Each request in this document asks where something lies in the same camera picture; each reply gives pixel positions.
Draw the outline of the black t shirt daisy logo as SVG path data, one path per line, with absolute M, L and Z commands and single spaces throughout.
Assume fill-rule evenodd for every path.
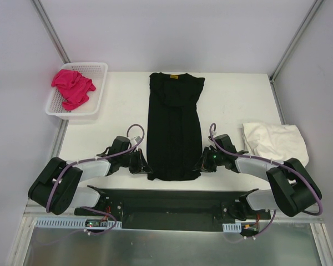
M 202 151 L 197 102 L 205 78 L 190 74 L 150 75 L 147 129 L 149 180 L 191 181 L 200 176 L 195 169 Z

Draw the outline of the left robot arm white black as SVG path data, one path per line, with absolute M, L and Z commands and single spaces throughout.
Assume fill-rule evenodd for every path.
M 110 176 L 121 167 L 133 175 L 153 173 L 142 150 L 137 148 L 141 141 L 139 136 L 133 139 L 117 136 L 111 146 L 94 158 L 72 162 L 59 157 L 50 159 L 28 190 L 28 198 L 55 215 L 69 207 L 87 207 L 95 216 L 103 214 L 106 209 L 103 192 L 79 187 L 79 183 Z

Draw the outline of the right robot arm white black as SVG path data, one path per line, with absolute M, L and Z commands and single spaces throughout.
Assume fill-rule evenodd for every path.
M 260 210 L 280 210 L 288 217 L 299 213 L 319 216 L 323 213 L 322 194 L 303 164 L 296 158 L 275 161 L 237 151 L 227 134 L 210 137 L 194 169 L 216 172 L 219 166 L 235 173 L 252 175 L 269 183 L 270 189 L 246 192 L 229 209 L 237 219 L 252 218 Z

